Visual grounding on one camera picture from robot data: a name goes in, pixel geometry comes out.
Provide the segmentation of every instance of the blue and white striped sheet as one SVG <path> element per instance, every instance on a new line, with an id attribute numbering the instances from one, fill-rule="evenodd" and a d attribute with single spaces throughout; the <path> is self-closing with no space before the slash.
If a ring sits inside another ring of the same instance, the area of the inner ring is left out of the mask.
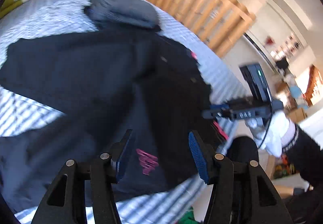
<path id="1" fill-rule="evenodd" d="M 0 20 L 0 66 L 6 60 L 8 45 L 20 38 L 96 31 L 83 13 L 85 5 L 89 5 L 88 0 L 31 0 L 6 15 Z M 246 94 L 239 80 L 195 34 L 169 14 L 157 7 L 155 9 L 161 22 L 160 35 L 182 43 L 197 55 L 201 75 L 212 86 L 212 103 Z M 63 115 L 60 111 L 4 88 L 0 89 L 0 93 L 0 136 L 15 136 L 29 129 L 41 128 Z M 230 138 L 234 136 L 236 123 L 221 119 L 219 124 Z M 203 180 L 196 175 L 169 192 L 118 202 L 118 212 L 123 224 L 174 223 L 204 187 Z M 27 209 L 17 213 L 16 217 L 21 223 L 30 223 L 35 211 L 36 207 Z M 86 212 L 88 223 L 94 223 L 92 208 L 86 208 Z"/>

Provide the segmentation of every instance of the metal screw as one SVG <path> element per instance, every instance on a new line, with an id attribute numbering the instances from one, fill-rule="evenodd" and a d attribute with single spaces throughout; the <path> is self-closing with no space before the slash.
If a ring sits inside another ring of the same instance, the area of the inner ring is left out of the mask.
<path id="1" fill-rule="evenodd" d="M 257 167 L 258 166 L 258 162 L 257 161 L 254 161 L 254 160 L 251 160 L 250 161 L 250 165 L 253 166 L 253 167 Z"/>
<path id="2" fill-rule="evenodd" d="M 67 161 L 66 161 L 66 165 L 67 165 L 67 166 L 72 166 L 72 165 L 74 165 L 74 160 L 73 160 L 73 159 L 67 160 Z"/>
<path id="3" fill-rule="evenodd" d="M 108 153 L 103 153 L 100 155 L 101 159 L 108 159 L 110 157 L 110 155 Z"/>
<path id="4" fill-rule="evenodd" d="M 215 157 L 215 159 L 217 159 L 217 160 L 222 160 L 222 159 L 224 159 L 224 156 L 223 156 L 222 154 L 216 154 L 214 157 Z"/>

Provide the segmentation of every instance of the tiled floor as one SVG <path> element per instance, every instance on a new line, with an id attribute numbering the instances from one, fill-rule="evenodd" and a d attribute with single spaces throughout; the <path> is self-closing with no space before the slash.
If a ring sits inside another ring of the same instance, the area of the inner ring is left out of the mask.
<path id="1" fill-rule="evenodd" d="M 235 74 L 235 76 L 241 81 L 241 83 L 246 87 L 249 91 L 249 86 L 246 81 L 243 79 L 242 74 L 239 70 L 239 66 L 249 63 L 260 63 L 263 72 L 265 74 L 267 83 L 269 85 L 271 93 L 274 95 L 275 92 L 275 76 L 273 71 L 269 68 L 269 66 L 265 63 L 263 58 L 256 52 L 256 50 L 241 38 L 235 44 L 235 46 L 230 50 L 230 52 L 224 57 L 223 61 L 227 64 L 227 66 L 231 69 L 231 71 Z M 248 135 L 252 137 L 250 130 L 244 124 L 244 121 L 239 121 L 239 125 L 236 131 L 236 136 Z M 268 154 L 266 151 L 259 152 L 259 161 L 260 165 L 265 168 L 267 164 Z M 194 208 L 194 216 L 197 221 L 202 221 L 206 214 L 206 210 L 209 204 L 210 196 L 211 196 L 212 186 L 207 186 L 200 197 L 193 204 Z"/>

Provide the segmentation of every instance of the pink logo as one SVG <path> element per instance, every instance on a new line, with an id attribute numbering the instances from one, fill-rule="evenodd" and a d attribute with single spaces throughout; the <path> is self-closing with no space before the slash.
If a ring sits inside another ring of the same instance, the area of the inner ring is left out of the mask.
<path id="1" fill-rule="evenodd" d="M 136 149 L 136 151 L 139 155 L 140 165 L 143 167 L 143 174 L 149 175 L 150 171 L 155 170 L 155 167 L 159 165 L 158 158 L 140 149 Z"/>

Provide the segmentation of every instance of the person's arm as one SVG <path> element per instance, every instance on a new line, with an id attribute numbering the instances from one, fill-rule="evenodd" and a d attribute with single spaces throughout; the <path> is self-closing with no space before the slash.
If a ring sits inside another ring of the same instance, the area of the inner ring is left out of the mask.
<path id="1" fill-rule="evenodd" d="M 301 177 L 316 187 L 323 183 L 323 151 L 298 125 L 291 123 L 291 126 L 294 126 L 294 134 L 282 137 L 282 152 Z"/>

